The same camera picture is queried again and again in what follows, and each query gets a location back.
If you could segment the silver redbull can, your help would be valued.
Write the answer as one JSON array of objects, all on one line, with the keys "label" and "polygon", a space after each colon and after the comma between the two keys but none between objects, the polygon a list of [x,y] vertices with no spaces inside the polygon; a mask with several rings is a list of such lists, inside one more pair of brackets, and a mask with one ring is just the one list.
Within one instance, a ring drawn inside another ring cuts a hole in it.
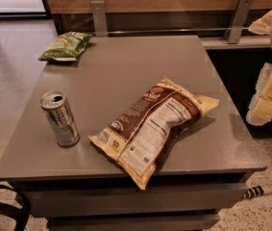
[{"label": "silver redbull can", "polygon": [[47,91],[41,96],[39,104],[47,117],[58,145],[69,147],[77,143],[80,135],[66,94],[58,90]]}]

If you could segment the brown and yellow chip bag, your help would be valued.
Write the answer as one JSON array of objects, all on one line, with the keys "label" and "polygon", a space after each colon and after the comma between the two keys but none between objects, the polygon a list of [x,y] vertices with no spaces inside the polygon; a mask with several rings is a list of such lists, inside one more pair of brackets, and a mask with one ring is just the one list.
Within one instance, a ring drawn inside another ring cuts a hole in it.
[{"label": "brown and yellow chip bag", "polygon": [[217,99],[194,95],[163,78],[90,140],[143,190],[167,144],[218,105]]}]

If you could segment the green jalapeno chip bag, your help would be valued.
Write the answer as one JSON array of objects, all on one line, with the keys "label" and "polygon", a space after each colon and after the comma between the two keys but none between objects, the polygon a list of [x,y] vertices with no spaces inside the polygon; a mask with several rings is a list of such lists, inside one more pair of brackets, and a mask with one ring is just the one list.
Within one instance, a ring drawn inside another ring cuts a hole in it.
[{"label": "green jalapeno chip bag", "polygon": [[46,62],[74,62],[87,47],[91,34],[67,32],[57,36],[48,48],[38,57]]}]

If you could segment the grey drawer cabinet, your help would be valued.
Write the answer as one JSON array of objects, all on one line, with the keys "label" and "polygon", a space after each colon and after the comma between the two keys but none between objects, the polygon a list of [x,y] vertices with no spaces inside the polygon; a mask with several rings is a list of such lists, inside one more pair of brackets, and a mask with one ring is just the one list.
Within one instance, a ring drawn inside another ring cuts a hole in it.
[{"label": "grey drawer cabinet", "polygon": [[[219,105],[161,157],[145,190],[93,146],[160,79]],[[66,94],[80,138],[59,146],[41,109]],[[243,196],[264,162],[200,40],[195,36],[94,38],[75,64],[49,64],[0,161],[0,181],[25,193],[54,231],[186,231],[213,226]]]}]

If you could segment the black chair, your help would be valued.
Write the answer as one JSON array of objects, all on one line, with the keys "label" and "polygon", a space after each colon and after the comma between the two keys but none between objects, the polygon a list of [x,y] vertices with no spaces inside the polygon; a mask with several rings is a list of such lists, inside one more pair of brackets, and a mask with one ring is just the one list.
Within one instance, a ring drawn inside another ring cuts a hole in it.
[{"label": "black chair", "polygon": [[0,202],[0,215],[15,220],[15,227],[13,231],[24,231],[31,214],[31,203],[28,197],[19,190],[12,189],[11,187],[0,185],[0,189],[9,190],[17,193],[20,199],[21,208],[14,207],[7,203]]}]

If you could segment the metal rail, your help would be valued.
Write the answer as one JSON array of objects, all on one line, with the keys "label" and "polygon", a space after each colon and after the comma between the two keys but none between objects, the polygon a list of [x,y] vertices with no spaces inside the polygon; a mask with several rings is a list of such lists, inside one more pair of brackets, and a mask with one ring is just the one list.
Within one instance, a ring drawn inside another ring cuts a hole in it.
[{"label": "metal rail", "polygon": [[109,36],[120,36],[120,35],[169,35],[169,34],[184,34],[191,33],[197,34],[200,32],[208,32],[210,34],[214,32],[231,32],[232,28],[219,27],[219,28],[181,28],[181,29],[160,29],[160,30],[118,30],[118,31],[108,31]]}]

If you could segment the right metal bracket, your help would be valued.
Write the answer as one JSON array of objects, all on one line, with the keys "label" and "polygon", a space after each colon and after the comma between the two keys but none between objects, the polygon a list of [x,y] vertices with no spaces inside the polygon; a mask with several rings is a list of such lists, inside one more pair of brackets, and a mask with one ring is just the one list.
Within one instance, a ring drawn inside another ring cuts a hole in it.
[{"label": "right metal bracket", "polygon": [[229,44],[238,44],[243,30],[243,25],[248,16],[254,0],[238,0],[235,12],[224,38]]}]

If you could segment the metal bracket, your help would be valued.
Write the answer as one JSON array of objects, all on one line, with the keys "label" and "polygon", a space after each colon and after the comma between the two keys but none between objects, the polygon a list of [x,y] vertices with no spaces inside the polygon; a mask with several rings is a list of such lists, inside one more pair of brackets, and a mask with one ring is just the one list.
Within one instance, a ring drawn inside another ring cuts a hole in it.
[{"label": "metal bracket", "polygon": [[224,38],[229,44],[238,44],[243,30],[243,25],[248,16],[254,0],[238,0],[235,12]]},{"label": "metal bracket", "polygon": [[105,11],[105,3],[103,0],[92,0],[90,2],[95,35],[98,38],[106,38],[108,36],[108,26]]}]

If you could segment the left metal bracket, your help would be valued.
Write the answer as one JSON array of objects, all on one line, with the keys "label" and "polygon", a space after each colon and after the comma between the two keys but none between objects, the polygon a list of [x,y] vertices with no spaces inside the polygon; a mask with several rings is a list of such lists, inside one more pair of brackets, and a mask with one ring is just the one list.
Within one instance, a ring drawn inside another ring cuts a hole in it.
[{"label": "left metal bracket", "polygon": [[105,11],[105,3],[103,0],[92,0],[90,2],[95,35],[98,38],[106,38],[108,36],[108,26]]}]

